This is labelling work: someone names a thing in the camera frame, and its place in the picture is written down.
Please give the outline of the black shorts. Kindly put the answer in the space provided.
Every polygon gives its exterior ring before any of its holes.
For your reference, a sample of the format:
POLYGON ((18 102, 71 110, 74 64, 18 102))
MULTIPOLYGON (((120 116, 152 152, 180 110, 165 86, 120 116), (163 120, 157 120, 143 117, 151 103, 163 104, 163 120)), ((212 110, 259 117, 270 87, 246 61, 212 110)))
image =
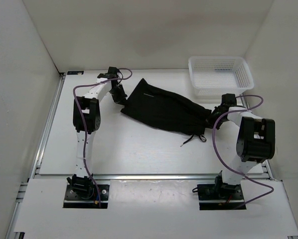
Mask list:
POLYGON ((206 142, 205 130, 211 110, 190 99, 153 85, 142 78, 121 113, 152 128, 195 136, 206 142))

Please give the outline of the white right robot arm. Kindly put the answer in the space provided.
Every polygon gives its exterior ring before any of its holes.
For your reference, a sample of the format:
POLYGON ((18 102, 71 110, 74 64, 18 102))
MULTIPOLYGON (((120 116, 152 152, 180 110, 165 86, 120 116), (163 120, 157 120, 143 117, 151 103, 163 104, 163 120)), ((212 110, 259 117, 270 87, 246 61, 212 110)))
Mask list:
POLYGON ((221 104, 215 107, 207 122, 212 128, 214 151, 225 167, 215 179, 214 195, 225 199, 231 191, 237 190, 241 180, 249 171, 275 154, 275 121, 254 115, 251 110, 237 105, 238 96, 224 94, 221 104), (230 164, 221 158, 215 142, 216 130, 225 122, 233 122, 238 128, 236 155, 230 164))

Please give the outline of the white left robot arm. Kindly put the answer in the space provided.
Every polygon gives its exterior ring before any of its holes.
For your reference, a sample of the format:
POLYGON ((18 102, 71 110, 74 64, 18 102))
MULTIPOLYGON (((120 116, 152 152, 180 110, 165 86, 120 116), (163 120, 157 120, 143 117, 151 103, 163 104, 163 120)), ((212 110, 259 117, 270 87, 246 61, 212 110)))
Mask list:
POLYGON ((109 67, 106 73, 97 76, 93 84, 75 86, 72 90, 73 125, 77 135, 77 154, 75 172, 68 183, 72 190, 82 199, 89 199, 99 188, 92 174, 92 148, 96 131, 100 128, 100 102, 110 94, 115 104, 124 105, 127 95, 122 81, 129 79, 133 73, 124 77, 125 68, 109 67))

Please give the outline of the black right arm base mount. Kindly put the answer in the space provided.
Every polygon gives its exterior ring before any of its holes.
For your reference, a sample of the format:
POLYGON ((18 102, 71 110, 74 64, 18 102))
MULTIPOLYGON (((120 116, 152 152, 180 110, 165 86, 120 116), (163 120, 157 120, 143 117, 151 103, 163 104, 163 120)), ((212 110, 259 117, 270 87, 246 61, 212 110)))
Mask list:
POLYGON ((197 184, 192 193, 197 193, 201 211, 247 209, 241 185, 223 183, 220 175, 213 184, 197 184))

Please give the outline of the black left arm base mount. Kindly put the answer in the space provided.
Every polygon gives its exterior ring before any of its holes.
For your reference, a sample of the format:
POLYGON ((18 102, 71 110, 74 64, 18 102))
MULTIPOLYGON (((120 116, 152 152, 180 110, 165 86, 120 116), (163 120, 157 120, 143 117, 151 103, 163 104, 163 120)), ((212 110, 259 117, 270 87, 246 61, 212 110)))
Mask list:
POLYGON ((96 187, 88 177, 74 174, 67 177, 67 186, 63 208, 67 209, 107 209, 110 194, 109 184, 98 184, 96 187))

